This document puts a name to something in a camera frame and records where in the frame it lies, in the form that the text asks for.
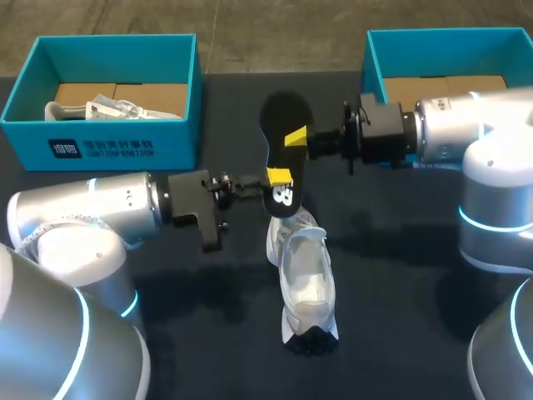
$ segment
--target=logo on box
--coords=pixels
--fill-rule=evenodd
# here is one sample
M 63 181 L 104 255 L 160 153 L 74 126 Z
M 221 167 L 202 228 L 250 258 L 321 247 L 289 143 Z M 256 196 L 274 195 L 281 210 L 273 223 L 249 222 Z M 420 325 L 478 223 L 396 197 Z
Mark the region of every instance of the logo on box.
M 55 158 L 82 158 L 80 149 L 73 139 L 48 139 Z

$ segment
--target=metal cylinder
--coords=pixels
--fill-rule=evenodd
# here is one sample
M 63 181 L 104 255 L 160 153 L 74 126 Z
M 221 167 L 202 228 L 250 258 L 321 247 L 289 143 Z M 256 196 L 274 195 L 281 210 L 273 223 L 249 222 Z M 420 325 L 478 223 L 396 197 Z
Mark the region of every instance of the metal cylinder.
M 417 155 L 423 163 L 460 161 L 470 144 L 495 128 L 529 124 L 533 87 L 421 100 Z
M 477 268 L 533 271 L 533 128 L 495 130 L 466 150 L 459 247 Z
M 528 279 L 471 340 L 467 370 L 477 400 L 533 398 L 533 285 Z
M 18 192 L 7 205 L 15 248 L 40 224 L 75 217 L 98 218 L 127 243 L 137 243 L 162 223 L 156 184 L 146 172 L 93 178 Z
M 0 245 L 0 398 L 143 400 L 149 378 L 131 323 Z
M 144 336 L 138 293 L 121 238 L 107 229 L 58 227 L 37 242 L 38 266 L 126 318 Z

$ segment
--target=brown cardboard insert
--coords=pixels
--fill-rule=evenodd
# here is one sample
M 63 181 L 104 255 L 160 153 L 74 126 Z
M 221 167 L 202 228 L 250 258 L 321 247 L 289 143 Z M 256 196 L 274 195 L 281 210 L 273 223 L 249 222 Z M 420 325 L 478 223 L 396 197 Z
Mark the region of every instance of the brown cardboard insert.
M 66 107 L 83 106 L 98 94 L 180 118 L 187 105 L 186 83 L 61 83 L 55 101 Z
M 459 77 L 386 77 L 386 94 L 390 103 L 400 103 L 403 111 L 413 111 L 416 102 L 429 98 L 460 96 L 468 92 L 492 92 L 507 88 L 500 75 Z

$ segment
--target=white shoe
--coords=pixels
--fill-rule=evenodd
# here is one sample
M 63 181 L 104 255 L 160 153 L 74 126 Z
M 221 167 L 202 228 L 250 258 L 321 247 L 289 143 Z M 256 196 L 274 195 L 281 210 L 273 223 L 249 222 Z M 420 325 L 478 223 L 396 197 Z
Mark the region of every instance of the white shoe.
M 126 100 L 113 100 L 102 94 L 85 106 L 63 107 L 57 102 L 49 102 L 44 108 L 45 121 L 64 119 L 113 120 L 113 119 L 181 119 L 168 112 L 146 110 Z
M 303 207 L 294 217 L 272 218 L 266 237 L 268 261 L 279 269 L 285 307 L 281 334 L 287 343 L 314 327 L 339 333 L 335 320 L 335 282 L 326 248 L 326 231 Z

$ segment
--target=glowing blue ring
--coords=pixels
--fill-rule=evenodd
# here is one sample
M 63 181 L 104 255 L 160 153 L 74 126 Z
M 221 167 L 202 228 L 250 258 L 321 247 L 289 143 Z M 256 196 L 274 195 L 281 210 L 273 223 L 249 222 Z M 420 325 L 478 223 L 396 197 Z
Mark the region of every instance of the glowing blue ring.
M 482 223 L 474 221 L 470 217 L 467 217 L 463 210 L 461 210 L 461 206 L 459 206 L 459 215 L 461 215 L 461 218 L 467 221 L 470 225 L 479 229 L 483 229 L 484 231 L 498 233 L 520 233 L 533 228 L 533 222 L 528 223 L 527 225 L 522 225 L 521 227 L 491 227 L 489 225 L 484 225 Z
M 77 348 L 76 357 L 74 358 L 74 362 L 72 363 L 70 371 L 68 372 L 68 375 L 65 378 L 63 385 L 61 385 L 59 391 L 52 400 L 63 400 L 67 395 L 68 390 L 74 383 L 74 379 L 76 379 L 76 375 L 79 372 L 80 367 L 82 366 L 82 361 L 85 357 L 85 352 L 87 351 L 87 344 L 89 342 L 89 306 L 87 305 L 87 301 L 85 300 L 85 297 L 82 295 L 82 293 L 76 288 L 74 288 L 74 291 L 76 292 L 77 296 L 80 299 L 80 303 L 82 304 L 82 338 L 80 339 L 80 345 Z
M 520 357 L 522 358 L 522 361 L 526 365 L 530 374 L 533 375 L 533 364 L 531 364 L 529 357 L 527 357 L 526 350 L 524 350 L 524 347 L 522 346 L 522 342 L 518 336 L 518 330 L 516 329 L 516 299 L 518 298 L 520 290 L 528 281 L 529 279 L 522 283 L 520 287 L 516 289 L 515 296 L 513 296 L 513 300 L 511 302 L 511 331 L 513 333 L 513 339 L 515 339 L 516 349 L 518 350 L 518 353 L 520 354 Z
M 133 298 L 132 304 L 130 304 L 130 306 L 126 309 L 126 311 L 124 311 L 122 314 L 120 314 L 120 316 L 122 318 L 127 317 L 133 311 L 133 309 L 137 305 L 138 301 L 139 301 L 139 293 L 137 293 L 137 291 L 135 291 L 135 297 Z

